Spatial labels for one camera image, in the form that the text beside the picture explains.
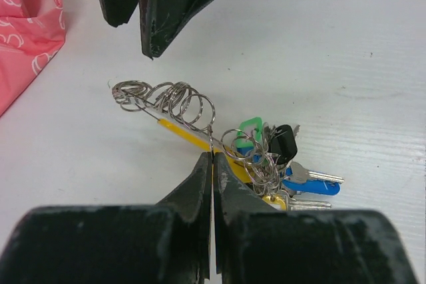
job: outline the pink fabric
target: pink fabric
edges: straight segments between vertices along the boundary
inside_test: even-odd
[[[0,116],[64,42],[62,0],[0,0]]]

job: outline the green key tag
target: green key tag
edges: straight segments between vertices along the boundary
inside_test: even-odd
[[[241,123],[238,129],[245,132],[249,136],[253,134],[254,139],[257,142],[260,142],[262,140],[262,125],[263,125],[262,119],[260,117],[255,117],[253,119],[250,119]],[[241,132],[237,132],[237,137],[239,136],[244,137],[244,135]],[[235,141],[235,146],[237,147],[237,150],[243,155],[246,154],[245,150],[249,150],[254,147],[253,142],[243,138],[237,139]]]

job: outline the white table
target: white table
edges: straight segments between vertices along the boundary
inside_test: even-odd
[[[299,162],[346,178],[317,199],[383,212],[425,282],[425,0],[215,0],[153,62],[138,13],[114,29],[98,0],[64,4],[65,46],[0,118],[0,249],[33,207],[175,188],[200,151],[122,111],[108,83],[183,80],[214,101],[216,135],[253,116],[300,124]]]

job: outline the pink patterned fabric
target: pink patterned fabric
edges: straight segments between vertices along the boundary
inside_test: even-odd
[[[0,116],[64,42],[62,0],[0,0]]]

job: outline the pink bag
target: pink bag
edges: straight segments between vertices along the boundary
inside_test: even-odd
[[[64,42],[62,0],[0,0],[0,116]]]

